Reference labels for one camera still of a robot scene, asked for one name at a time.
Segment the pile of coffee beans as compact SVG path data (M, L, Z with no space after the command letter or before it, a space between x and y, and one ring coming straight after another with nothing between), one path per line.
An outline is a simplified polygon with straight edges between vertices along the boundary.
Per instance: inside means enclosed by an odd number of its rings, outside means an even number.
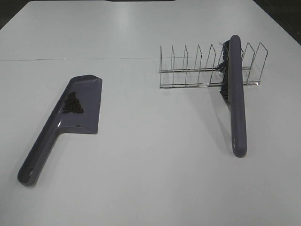
M76 97L76 92L73 91L67 95L67 98L64 100L63 114L66 113L84 113L84 110L81 106L79 99Z

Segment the purple plastic dustpan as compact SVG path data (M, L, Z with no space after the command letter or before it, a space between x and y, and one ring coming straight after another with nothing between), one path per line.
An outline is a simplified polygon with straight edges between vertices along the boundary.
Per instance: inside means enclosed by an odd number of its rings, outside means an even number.
M17 180L24 186L36 184L52 147L63 133L97 134L103 80L94 75L70 79L43 129L24 160ZM75 91L84 113L63 114L64 100Z

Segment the purple hand brush black bristles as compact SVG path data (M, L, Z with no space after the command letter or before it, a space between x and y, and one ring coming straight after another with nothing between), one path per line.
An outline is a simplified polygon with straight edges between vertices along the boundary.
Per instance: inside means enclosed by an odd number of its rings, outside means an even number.
M247 152L246 114L242 75L241 40L238 35L222 44L222 62L216 71L223 73L220 94L230 105L231 142L236 157Z

